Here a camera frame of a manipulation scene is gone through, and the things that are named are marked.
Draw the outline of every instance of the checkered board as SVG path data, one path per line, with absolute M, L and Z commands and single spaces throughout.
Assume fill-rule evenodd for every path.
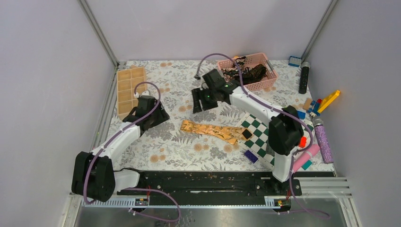
M 311 121 L 304 119 L 303 120 L 309 129 L 314 133 L 314 127 Z M 245 114 L 245 116 L 239 121 L 236 127 L 245 127 L 248 128 L 250 132 L 253 133 L 253 136 L 248 141 L 241 141 L 239 140 L 239 145 L 242 146 L 244 149 L 249 150 L 255 157 L 249 157 L 248 154 L 245 155 L 256 161 L 261 161 L 264 166 L 267 168 L 272 168 L 274 166 L 274 157 L 273 154 L 266 153 L 267 147 L 267 139 L 269 134 L 268 127 L 262 123 L 259 119 L 254 117 L 251 114 Z M 307 130 L 302 126 L 304 129 L 304 136 L 306 137 L 306 145 L 310 143 L 310 136 Z M 303 166 L 302 169 L 306 170 L 312 162 L 308 160 Z

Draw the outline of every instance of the gray wall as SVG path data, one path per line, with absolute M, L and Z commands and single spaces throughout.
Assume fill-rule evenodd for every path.
M 323 112 L 337 171 L 364 226 L 400 226 L 401 2 L 340 1 L 313 47 L 313 97 L 341 90 Z
M 77 1 L 1 1 L 0 21 L 0 226 L 57 226 L 113 66 Z
M 121 60 L 301 56 L 330 0 L 88 0 Z

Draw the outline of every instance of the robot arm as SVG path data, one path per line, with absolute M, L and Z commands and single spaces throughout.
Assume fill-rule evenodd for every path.
M 138 106 L 134 107 L 128 116 L 123 119 L 123 123 L 116 133 L 91 152 L 82 151 L 77 155 L 71 187 L 73 193 L 83 195 L 84 181 L 89 164 L 94 158 L 94 154 L 97 154 L 100 149 L 103 149 L 103 152 L 96 159 L 89 176 L 87 196 L 105 202 L 114 192 L 137 186 L 139 173 L 129 169 L 115 172 L 113 170 L 113 162 L 146 130 L 170 119 L 163 105 L 160 103 L 150 116 L 125 129 L 132 122 L 149 113 L 155 107 L 156 103 L 157 100 L 152 96 L 140 96 L 138 98 Z
M 297 146 L 304 135 L 301 124 L 254 101 L 243 92 L 238 81 L 226 82 L 216 69 L 205 74 L 203 79 L 208 88 L 192 90 L 193 112 L 198 113 L 202 110 L 215 108 L 218 106 L 217 101 L 223 101 L 246 110 L 266 125 L 268 124 L 267 149 L 272 149 L 275 154 L 273 176 L 280 182 L 287 181 L 291 166 L 291 156 L 297 150 Z M 281 107 L 273 105 L 258 96 L 255 97 L 269 106 L 281 109 Z M 292 106 L 282 110 L 298 117 L 296 109 Z

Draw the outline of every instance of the pink basket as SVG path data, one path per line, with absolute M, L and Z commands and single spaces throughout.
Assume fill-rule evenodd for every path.
M 264 53 L 246 55 L 246 67 L 253 68 L 259 64 L 262 64 L 267 68 L 266 76 L 259 82 L 245 85 L 245 87 L 250 91 L 256 91 L 263 88 L 271 87 L 279 77 L 276 71 L 274 69 L 271 69 L 267 64 L 267 57 Z M 233 67 L 233 62 L 230 60 L 218 61 L 217 66 L 219 70 L 229 69 Z

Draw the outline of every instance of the purple glitter tube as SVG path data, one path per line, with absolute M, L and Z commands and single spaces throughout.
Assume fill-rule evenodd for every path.
M 320 147 L 323 162 L 326 164 L 333 163 L 333 157 L 331 156 L 331 149 L 326 137 L 326 131 L 324 130 L 323 120 L 320 117 L 314 117 L 312 123 L 314 124 L 314 131 L 316 133 L 316 139 Z

